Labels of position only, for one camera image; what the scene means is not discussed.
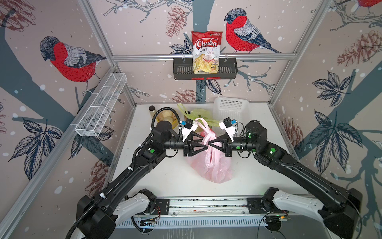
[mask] white wire mesh basket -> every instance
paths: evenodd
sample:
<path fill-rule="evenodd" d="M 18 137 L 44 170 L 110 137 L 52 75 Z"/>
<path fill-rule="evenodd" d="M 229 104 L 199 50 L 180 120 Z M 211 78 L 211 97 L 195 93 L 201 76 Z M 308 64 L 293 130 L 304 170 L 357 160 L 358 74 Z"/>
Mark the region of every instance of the white wire mesh basket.
<path fill-rule="evenodd" d="M 118 96 L 126 84 L 124 73 L 111 73 L 91 106 L 78 123 L 75 131 L 80 136 L 99 136 Z"/>

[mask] bird illustration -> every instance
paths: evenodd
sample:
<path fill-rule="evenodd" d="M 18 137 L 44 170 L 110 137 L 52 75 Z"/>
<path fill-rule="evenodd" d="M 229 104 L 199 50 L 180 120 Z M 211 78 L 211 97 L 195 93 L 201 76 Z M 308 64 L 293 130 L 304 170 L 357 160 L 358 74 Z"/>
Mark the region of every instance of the bird illustration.
<path fill-rule="evenodd" d="M 88 52 L 81 47 L 72 47 L 60 42 L 53 36 L 47 36 L 41 41 L 40 51 L 44 60 L 49 59 L 66 79 L 86 83 L 86 91 L 83 92 L 83 96 L 86 92 L 91 93 L 87 89 L 87 82 L 93 75 L 97 76 L 98 63 L 106 59 L 106 57 Z"/>
<path fill-rule="evenodd" d="M 253 49 L 269 49 L 275 53 L 281 53 L 273 49 L 270 43 L 264 39 L 260 30 L 252 25 L 244 9 L 232 9 L 224 20 L 227 21 L 225 38 L 235 52 L 247 51 L 250 53 Z"/>
<path fill-rule="evenodd" d="M 357 2 L 357 4 L 358 4 L 357 8 L 350 15 L 355 15 L 355 13 L 359 9 L 359 7 L 367 7 L 367 9 L 369 10 L 369 13 L 365 17 L 367 17 L 368 15 L 371 15 L 371 14 L 375 14 L 375 13 L 370 12 L 370 8 L 372 6 L 374 6 L 375 4 L 382 2 L 382 0 L 345 0 L 345 1 L 338 3 L 338 5 L 344 4 L 344 3 L 349 2 L 349 1 L 354 1 L 354 2 Z"/>

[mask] chips bag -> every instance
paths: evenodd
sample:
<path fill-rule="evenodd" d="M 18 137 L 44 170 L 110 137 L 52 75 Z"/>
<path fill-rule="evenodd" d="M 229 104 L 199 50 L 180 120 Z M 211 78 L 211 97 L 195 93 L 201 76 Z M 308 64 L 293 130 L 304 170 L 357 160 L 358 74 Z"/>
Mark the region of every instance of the chips bag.
<path fill-rule="evenodd" d="M 223 32 L 191 32 L 194 74 L 213 74 L 219 71 L 220 44 Z"/>

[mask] white plastic basket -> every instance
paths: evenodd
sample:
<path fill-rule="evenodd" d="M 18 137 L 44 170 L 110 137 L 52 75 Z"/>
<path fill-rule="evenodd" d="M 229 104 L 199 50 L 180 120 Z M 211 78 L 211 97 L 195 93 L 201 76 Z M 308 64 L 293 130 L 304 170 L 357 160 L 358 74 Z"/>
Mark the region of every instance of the white plastic basket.
<path fill-rule="evenodd" d="M 75 128 L 80 136 L 99 136 L 126 81 L 126 75 L 123 73 L 110 74 Z"/>
<path fill-rule="evenodd" d="M 223 120 L 230 117 L 231 120 L 243 123 L 245 126 L 250 121 L 249 102 L 245 99 L 218 97 L 214 101 L 214 120 Z M 238 125 L 238 135 L 242 130 L 242 126 Z M 213 127 L 212 130 L 217 134 L 225 134 L 220 127 Z"/>

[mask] robotic arm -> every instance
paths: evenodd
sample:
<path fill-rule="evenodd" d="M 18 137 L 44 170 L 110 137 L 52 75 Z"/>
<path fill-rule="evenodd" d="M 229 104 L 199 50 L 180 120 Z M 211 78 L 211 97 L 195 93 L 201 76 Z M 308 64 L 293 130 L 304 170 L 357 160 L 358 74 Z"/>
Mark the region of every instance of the robotic arm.
<path fill-rule="evenodd" d="M 208 142 L 212 147 L 231 157 L 232 151 L 253 152 L 262 165 L 287 176 L 312 193 L 317 200 L 299 197 L 270 188 L 262 198 L 263 208 L 290 210 L 321 221 L 336 235 L 351 239 L 357 224 L 362 194 L 356 189 L 346 190 L 317 175 L 284 149 L 267 141 L 267 130 L 259 121 L 252 120 L 244 128 L 243 137 L 233 137 L 231 119 L 223 120 L 227 133 Z"/>

